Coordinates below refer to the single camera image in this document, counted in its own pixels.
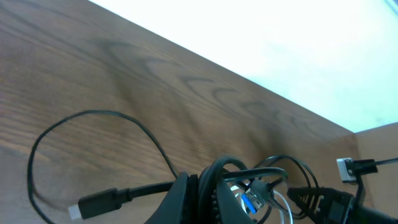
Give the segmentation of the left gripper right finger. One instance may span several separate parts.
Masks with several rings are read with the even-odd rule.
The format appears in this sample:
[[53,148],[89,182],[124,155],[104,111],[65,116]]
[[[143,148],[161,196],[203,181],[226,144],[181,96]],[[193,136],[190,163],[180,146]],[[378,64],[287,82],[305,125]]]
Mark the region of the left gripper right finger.
[[255,224],[241,208],[224,179],[218,179],[213,197],[212,221],[219,224]]

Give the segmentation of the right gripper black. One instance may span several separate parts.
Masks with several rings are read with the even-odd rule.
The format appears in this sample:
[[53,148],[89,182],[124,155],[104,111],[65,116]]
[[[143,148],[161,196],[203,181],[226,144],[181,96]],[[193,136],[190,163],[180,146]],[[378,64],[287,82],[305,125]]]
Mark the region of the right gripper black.
[[[397,224],[397,218],[355,205],[353,195],[332,188],[291,187],[287,195],[314,223]],[[316,208],[321,196],[323,213]]]

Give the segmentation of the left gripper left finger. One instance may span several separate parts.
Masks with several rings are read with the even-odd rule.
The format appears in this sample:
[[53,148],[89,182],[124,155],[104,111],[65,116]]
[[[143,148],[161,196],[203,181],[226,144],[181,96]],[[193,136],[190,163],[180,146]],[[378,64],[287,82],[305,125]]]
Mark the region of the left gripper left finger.
[[198,176],[181,172],[158,209],[145,224],[190,224],[197,222]]

